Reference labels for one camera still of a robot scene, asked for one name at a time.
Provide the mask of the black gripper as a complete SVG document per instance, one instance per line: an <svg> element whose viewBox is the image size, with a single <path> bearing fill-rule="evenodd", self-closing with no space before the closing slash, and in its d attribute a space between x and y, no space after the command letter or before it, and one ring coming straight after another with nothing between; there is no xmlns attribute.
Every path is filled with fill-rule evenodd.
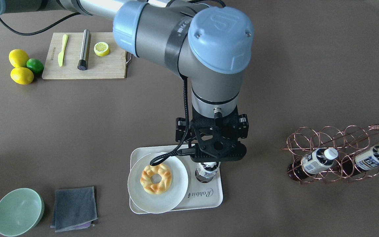
<svg viewBox="0 0 379 237"><path fill-rule="evenodd" d="M178 150L177 155L189 155L196 163L241 160L246 155L247 148L238 139L248 136L247 115L239 115L238 110L234 109L218 120L219 126L214 118L204 117L193 109L190 131L184 141L191 144L191 141L196 140L198 143Z"/></svg>

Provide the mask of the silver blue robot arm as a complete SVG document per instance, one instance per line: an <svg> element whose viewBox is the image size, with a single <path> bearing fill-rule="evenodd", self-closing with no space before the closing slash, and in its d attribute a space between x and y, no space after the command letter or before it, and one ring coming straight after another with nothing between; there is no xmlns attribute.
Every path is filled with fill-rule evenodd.
<svg viewBox="0 0 379 237"><path fill-rule="evenodd" d="M254 41L247 15L201 0L0 0L0 15L61 9L112 19L120 48L183 80L185 118L177 119L183 131L176 141L189 147L159 155L152 165L177 155L197 163L245 156L239 138L247 138L249 124L238 114L237 100Z"/></svg>

